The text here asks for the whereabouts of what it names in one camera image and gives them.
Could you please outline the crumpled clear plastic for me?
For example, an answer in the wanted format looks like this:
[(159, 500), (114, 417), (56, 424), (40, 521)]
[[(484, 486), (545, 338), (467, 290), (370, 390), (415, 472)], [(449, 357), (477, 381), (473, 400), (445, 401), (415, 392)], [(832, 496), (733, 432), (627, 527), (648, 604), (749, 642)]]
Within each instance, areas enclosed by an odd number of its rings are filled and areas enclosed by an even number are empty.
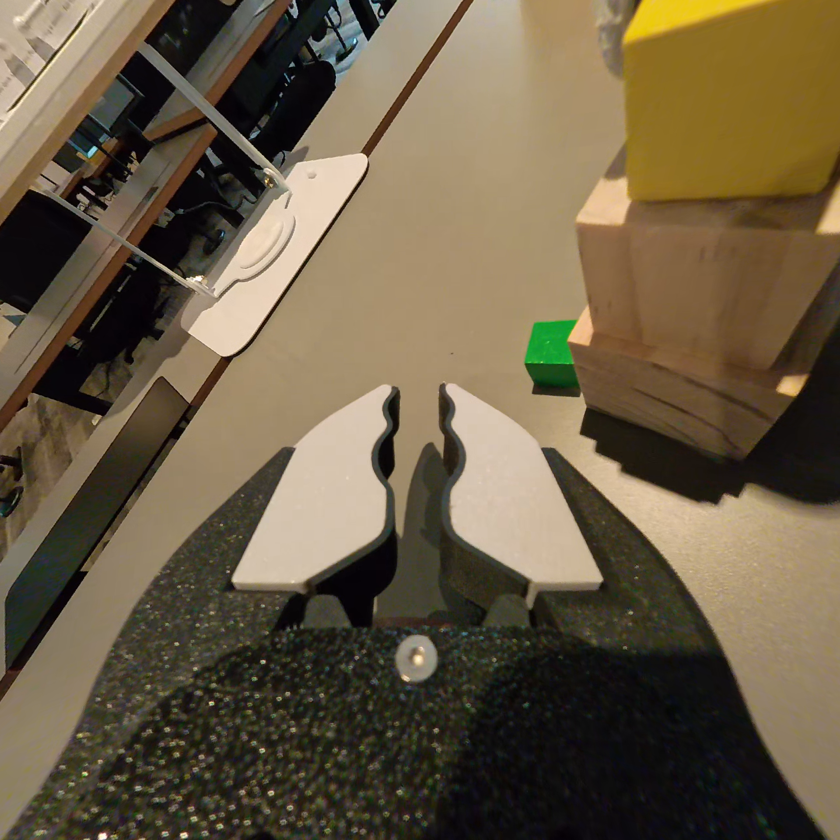
[(631, 23), (637, 1), (593, 1), (597, 43), (605, 67), (617, 78), (623, 76), (623, 37)]

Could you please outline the large plain wooden cube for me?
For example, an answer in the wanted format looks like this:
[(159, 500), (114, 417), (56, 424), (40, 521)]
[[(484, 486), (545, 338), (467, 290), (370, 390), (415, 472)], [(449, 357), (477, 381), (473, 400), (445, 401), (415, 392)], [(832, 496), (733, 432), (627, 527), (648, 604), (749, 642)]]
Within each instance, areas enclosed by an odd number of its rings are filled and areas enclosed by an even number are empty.
[(810, 376), (756, 371), (615, 339), (594, 330), (588, 308), (568, 343), (588, 408), (726, 459), (747, 457)]

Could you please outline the black flat panel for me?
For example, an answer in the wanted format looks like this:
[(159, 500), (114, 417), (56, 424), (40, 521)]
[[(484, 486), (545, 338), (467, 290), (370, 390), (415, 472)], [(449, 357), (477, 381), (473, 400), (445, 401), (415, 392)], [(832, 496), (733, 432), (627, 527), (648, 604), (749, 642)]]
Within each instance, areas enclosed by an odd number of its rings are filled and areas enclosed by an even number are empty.
[(171, 438), (187, 400), (159, 376), (76, 495), (21, 556), (2, 561), (2, 666), (19, 656)]

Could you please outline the black office chair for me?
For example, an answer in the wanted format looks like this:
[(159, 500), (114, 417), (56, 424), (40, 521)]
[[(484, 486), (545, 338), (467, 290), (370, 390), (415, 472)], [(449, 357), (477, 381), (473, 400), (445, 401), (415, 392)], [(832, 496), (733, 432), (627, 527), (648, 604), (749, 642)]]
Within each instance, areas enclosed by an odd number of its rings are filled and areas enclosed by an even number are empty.
[(335, 68), (327, 60), (316, 60), (298, 69), (251, 143), (271, 160), (293, 151), (331, 97), (336, 80)]

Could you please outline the white board with wooden frame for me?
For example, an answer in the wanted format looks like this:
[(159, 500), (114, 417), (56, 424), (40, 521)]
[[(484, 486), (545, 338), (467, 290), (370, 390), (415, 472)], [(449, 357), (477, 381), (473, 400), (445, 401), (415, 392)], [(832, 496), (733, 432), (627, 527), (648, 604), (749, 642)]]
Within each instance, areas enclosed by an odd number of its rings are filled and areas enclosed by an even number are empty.
[(3, 221), (172, 4), (100, 2), (6, 117), (1, 128)]

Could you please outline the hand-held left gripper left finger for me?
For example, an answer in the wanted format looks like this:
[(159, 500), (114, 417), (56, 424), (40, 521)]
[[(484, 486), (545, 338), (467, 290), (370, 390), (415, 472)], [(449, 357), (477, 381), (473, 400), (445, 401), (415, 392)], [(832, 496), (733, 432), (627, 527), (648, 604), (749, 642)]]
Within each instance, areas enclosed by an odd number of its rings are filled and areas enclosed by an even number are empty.
[(380, 385), (295, 447), (231, 583), (239, 592), (331, 595), (368, 627), (396, 572), (394, 437), (400, 392)]

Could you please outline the white flat base plate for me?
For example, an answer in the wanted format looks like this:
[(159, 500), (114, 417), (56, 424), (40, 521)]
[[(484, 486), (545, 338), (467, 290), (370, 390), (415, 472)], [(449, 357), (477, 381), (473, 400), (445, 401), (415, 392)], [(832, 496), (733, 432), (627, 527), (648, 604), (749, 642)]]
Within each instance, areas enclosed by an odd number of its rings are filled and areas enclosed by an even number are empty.
[(363, 153), (295, 164), (269, 189), (206, 276), (182, 328), (219, 356), (238, 354), (264, 325), (369, 168)]

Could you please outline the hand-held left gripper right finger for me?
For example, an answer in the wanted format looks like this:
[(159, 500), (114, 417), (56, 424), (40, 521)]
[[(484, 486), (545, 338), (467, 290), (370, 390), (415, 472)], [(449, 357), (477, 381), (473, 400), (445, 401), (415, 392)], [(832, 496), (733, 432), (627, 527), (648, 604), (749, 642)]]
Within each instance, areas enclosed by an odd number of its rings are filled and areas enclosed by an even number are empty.
[(595, 592), (592, 550), (538, 441), (454, 383), (438, 390), (447, 480), (440, 571), (447, 587), (487, 613), (498, 598)]

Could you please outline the small green wooden cube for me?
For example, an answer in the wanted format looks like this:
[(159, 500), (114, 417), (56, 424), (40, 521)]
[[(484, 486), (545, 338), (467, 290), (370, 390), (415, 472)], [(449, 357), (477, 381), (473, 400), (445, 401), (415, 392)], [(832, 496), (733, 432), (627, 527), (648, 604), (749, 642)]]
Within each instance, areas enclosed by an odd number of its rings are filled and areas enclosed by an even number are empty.
[(538, 321), (532, 325), (524, 365), (538, 388), (566, 390), (578, 387), (569, 345), (575, 326), (575, 320)]

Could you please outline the yellow wooden cube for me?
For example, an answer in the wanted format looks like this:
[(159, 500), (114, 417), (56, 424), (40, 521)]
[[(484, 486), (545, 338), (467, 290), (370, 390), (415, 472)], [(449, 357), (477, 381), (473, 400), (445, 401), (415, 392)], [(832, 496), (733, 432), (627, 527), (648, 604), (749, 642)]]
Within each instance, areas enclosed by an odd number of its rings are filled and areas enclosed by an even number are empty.
[(839, 146), (837, 1), (646, 1), (623, 38), (634, 201), (819, 193)]

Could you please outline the medium plain wooden cube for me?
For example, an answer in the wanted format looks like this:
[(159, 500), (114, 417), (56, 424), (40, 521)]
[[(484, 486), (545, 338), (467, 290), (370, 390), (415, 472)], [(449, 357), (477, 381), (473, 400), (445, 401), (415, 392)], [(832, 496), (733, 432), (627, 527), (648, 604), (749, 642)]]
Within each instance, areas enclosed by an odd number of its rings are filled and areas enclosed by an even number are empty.
[(625, 160), (575, 221), (594, 331), (759, 371), (812, 366), (838, 322), (838, 169), (809, 196), (646, 203)]

